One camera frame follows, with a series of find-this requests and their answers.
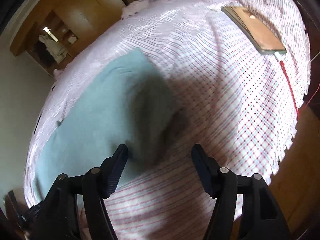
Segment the light teal pants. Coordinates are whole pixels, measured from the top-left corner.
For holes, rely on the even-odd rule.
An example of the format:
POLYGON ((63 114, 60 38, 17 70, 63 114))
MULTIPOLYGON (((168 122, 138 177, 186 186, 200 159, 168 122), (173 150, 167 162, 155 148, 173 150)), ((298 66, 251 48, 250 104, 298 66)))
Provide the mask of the light teal pants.
POLYGON ((33 189, 43 199, 59 174, 83 175, 111 157, 120 144, 129 149, 129 158, 119 185, 133 181, 165 154, 178 111, 163 76, 141 50, 113 60, 46 142, 33 189))

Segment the dark hanging garment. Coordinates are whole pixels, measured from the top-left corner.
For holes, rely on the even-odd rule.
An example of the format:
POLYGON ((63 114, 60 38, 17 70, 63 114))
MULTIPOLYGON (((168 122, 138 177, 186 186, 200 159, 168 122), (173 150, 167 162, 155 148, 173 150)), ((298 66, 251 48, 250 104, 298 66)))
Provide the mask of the dark hanging garment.
POLYGON ((45 67, 49 68, 54 62, 53 56, 47 50, 47 47, 41 41, 37 41, 33 46, 33 52, 38 56, 45 67))

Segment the pink checked bed sheet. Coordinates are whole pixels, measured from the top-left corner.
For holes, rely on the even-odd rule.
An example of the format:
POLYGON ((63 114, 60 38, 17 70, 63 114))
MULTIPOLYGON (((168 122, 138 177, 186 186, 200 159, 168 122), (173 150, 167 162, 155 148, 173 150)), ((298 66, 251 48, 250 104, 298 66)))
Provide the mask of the pink checked bed sheet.
POLYGON ((199 143, 233 172, 270 183, 296 133, 296 108, 310 83, 310 43, 293 0, 153 0, 117 22, 55 81, 31 138, 24 176, 29 206, 45 143, 107 64, 139 48, 163 75, 185 120, 163 162, 106 202, 120 239, 201 239, 214 200, 191 161, 199 143), (249 9, 287 52, 262 55, 224 13, 249 9))

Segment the beige hanging jacket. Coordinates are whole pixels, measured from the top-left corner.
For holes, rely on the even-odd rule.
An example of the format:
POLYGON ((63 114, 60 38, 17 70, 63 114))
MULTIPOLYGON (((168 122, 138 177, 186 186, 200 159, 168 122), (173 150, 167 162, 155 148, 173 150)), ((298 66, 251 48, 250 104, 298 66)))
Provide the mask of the beige hanging jacket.
POLYGON ((58 64, 60 64, 67 56, 67 49, 60 43, 52 40, 49 36, 40 35, 39 41, 46 46, 46 50, 58 64))

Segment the smartphone with gold case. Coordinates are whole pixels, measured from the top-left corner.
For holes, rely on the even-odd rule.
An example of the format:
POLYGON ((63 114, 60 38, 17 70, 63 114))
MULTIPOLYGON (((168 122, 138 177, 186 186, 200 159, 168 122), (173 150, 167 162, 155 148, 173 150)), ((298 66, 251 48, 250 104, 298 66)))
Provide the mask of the smartphone with gold case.
POLYGON ((286 54, 287 50, 280 39, 249 9, 224 6, 221 10, 241 29, 260 54, 286 54))

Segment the wooden wardrobe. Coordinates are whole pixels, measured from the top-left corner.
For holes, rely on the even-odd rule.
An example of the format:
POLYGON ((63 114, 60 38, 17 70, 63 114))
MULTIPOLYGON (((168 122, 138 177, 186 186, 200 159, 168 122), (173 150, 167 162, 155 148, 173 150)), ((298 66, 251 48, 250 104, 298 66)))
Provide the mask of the wooden wardrobe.
POLYGON ((10 51, 14 56, 26 52, 49 75, 65 69, 78 54, 109 27, 120 20, 122 9, 136 0, 39 0, 15 35, 10 51), (45 67, 33 52, 40 35, 47 35, 67 49, 58 64, 45 67))

